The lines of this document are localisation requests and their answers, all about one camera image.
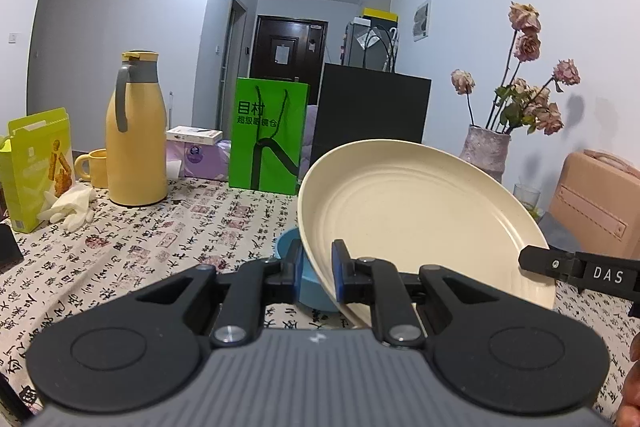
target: table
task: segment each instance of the table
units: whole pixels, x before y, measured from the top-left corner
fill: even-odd
[[[233,271],[269,257],[296,225],[296,198],[187,178],[170,182],[169,198],[146,208],[116,206],[98,191],[94,221],[68,233],[43,225],[17,234],[23,263],[0,275],[0,371],[32,410],[41,409],[24,367],[30,340],[53,322],[207,263]],[[611,417],[631,367],[628,346],[639,331],[628,302],[558,284],[556,309],[594,328],[609,346],[609,377],[594,406]],[[303,306],[267,308],[265,327],[349,327],[340,314]]]

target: green box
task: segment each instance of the green box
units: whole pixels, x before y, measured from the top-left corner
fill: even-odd
[[[0,184],[16,232],[28,233],[47,207],[45,192],[60,197],[74,181],[69,117],[63,108],[9,122],[0,137]]]
[[[238,78],[229,186],[295,194],[307,84]]]

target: dark brown door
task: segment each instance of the dark brown door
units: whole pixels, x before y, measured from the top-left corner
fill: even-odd
[[[327,22],[258,15],[251,77],[304,82],[318,103]]]

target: door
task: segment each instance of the door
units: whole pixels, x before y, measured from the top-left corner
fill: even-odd
[[[318,103],[328,23],[258,15],[251,77],[309,85],[310,104]]]
[[[222,57],[220,87],[218,88],[218,114],[216,116],[216,129],[222,131],[222,136],[225,139],[231,136],[232,105],[242,59],[245,22],[246,10],[236,0],[232,0],[226,27],[225,50]]]

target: suitcase handle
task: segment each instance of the suitcase handle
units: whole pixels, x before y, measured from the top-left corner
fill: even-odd
[[[594,158],[594,160],[601,160],[601,158],[606,158],[607,160],[610,160],[610,162],[605,163],[640,179],[640,171],[633,165],[631,165],[631,163],[629,163],[625,159],[622,159],[620,156],[615,156],[614,154],[610,154],[608,152],[593,151],[591,149],[585,149],[583,152],[588,157]]]

